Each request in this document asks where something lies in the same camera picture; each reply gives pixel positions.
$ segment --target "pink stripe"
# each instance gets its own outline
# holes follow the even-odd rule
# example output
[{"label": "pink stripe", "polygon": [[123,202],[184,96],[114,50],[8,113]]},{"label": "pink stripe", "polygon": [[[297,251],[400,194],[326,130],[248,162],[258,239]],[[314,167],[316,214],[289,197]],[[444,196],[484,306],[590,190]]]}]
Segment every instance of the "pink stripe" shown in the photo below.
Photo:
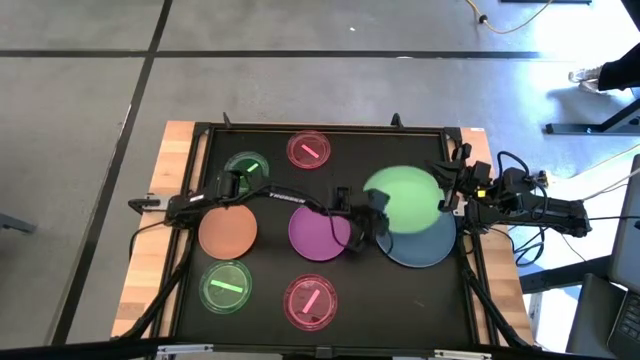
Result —
[{"label": "pink stripe", "polygon": [[316,153],[315,151],[311,150],[311,148],[310,148],[310,147],[308,147],[307,145],[302,144],[302,145],[301,145],[301,147],[302,147],[306,152],[308,152],[309,154],[311,154],[311,156],[313,156],[314,158],[316,158],[316,159],[317,159],[317,158],[319,158],[319,157],[320,157],[320,155],[318,155],[318,153]]},{"label": "pink stripe", "polygon": [[311,295],[311,299],[309,299],[309,301],[307,302],[307,305],[305,305],[304,309],[302,309],[303,313],[306,314],[309,312],[309,309],[311,309],[311,305],[313,305],[313,303],[316,302],[318,295],[320,295],[320,290],[316,289],[316,291],[313,292],[313,295]]}]

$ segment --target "circle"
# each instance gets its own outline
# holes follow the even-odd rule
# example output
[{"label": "circle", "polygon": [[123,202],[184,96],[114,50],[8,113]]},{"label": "circle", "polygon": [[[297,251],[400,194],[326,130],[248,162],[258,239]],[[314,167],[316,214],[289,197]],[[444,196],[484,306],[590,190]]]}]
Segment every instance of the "circle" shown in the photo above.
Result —
[{"label": "circle", "polygon": [[293,213],[289,220],[289,241],[298,254],[311,261],[327,261],[340,255],[349,242],[351,225],[338,216],[332,216],[332,219],[335,238],[329,217],[314,213],[307,207],[298,208]]},{"label": "circle", "polygon": [[220,260],[235,259],[246,253],[258,234],[258,223],[244,205],[209,210],[198,228],[204,252]]},{"label": "circle", "polygon": [[287,156],[291,162],[302,169],[315,169],[329,159],[331,144],[326,136],[313,130],[304,130],[295,134],[287,144]]},{"label": "circle", "polygon": [[254,184],[260,183],[263,179],[269,177],[267,159],[253,151],[244,151],[233,155],[224,165],[224,169],[242,172],[243,175],[240,176],[240,194],[249,191],[252,182]]},{"label": "circle", "polygon": [[303,275],[284,293],[284,313],[293,326],[304,331],[325,328],[338,310],[338,295],[329,280],[320,275]]},{"label": "circle", "polygon": [[231,314],[249,300],[251,287],[251,274],[241,262],[218,262],[200,279],[200,300],[216,314]]},{"label": "circle", "polygon": [[422,231],[440,217],[438,203],[444,193],[428,172],[413,166],[392,166],[379,170],[364,185],[389,195],[384,209],[389,230],[408,234]]},{"label": "circle", "polygon": [[[391,253],[391,236],[393,248]],[[378,246],[393,261],[412,268],[433,266],[444,260],[456,242],[456,223],[451,213],[443,213],[427,229],[414,234],[389,233],[378,235]]]}]

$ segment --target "green stripe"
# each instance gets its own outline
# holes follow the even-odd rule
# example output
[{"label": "green stripe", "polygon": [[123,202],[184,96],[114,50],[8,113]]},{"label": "green stripe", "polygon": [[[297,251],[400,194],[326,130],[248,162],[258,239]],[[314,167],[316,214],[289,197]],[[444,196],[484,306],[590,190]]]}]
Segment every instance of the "green stripe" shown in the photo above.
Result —
[{"label": "green stripe", "polygon": [[247,172],[252,172],[253,170],[255,170],[258,167],[258,163],[255,163],[253,165],[251,165],[250,168],[247,169]]},{"label": "green stripe", "polygon": [[227,290],[231,290],[239,293],[242,293],[244,291],[244,289],[239,286],[230,285],[218,280],[211,280],[211,285],[219,286],[223,289],[227,289]]}]

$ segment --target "metal stand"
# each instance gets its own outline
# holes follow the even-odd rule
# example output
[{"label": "metal stand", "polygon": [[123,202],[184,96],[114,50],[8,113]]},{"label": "metal stand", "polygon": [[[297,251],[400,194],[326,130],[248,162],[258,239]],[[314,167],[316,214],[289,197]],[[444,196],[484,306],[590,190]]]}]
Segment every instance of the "metal stand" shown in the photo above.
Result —
[{"label": "metal stand", "polygon": [[611,255],[599,257],[587,262],[563,266],[557,269],[544,270],[522,276],[520,285],[522,293],[534,294],[541,291],[563,288],[582,283],[584,276],[592,273],[599,278],[606,279]]},{"label": "metal stand", "polygon": [[640,136],[640,99],[602,124],[547,124],[547,134]]},{"label": "metal stand", "polygon": [[22,220],[18,220],[9,215],[0,213],[0,228],[1,229],[14,229],[22,231],[23,233],[30,234],[36,230],[35,225],[31,225]]}]

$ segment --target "gray floor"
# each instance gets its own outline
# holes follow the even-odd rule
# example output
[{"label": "gray floor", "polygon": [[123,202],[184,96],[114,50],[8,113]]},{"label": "gray floor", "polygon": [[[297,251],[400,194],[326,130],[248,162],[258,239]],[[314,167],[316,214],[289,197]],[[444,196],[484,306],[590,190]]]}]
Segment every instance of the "gray floor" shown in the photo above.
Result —
[{"label": "gray floor", "polygon": [[[0,49],[146,49],[161,5],[0,0]],[[501,28],[539,8],[478,5]],[[175,0],[161,49],[553,51],[562,60],[157,59],[70,341],[109,336],[139,219],[126,201],[146,192],[167,120],[220,121],[226,111],[235,122],[387,124],[399,112],[407,125],[484,127],[494,153],[571,176],[640,140],[543,135],[548,122],[598,123],[631,101],[579,92],[566,73],[583,62],[566,59],[615,58],[639,38],[608,0],[553,5],[506,36],[477,28],[463,0]],[[44,341],[141,63],[0,59],[0,211],[40,226],[32,236],[0,232],[0,347]]]}]

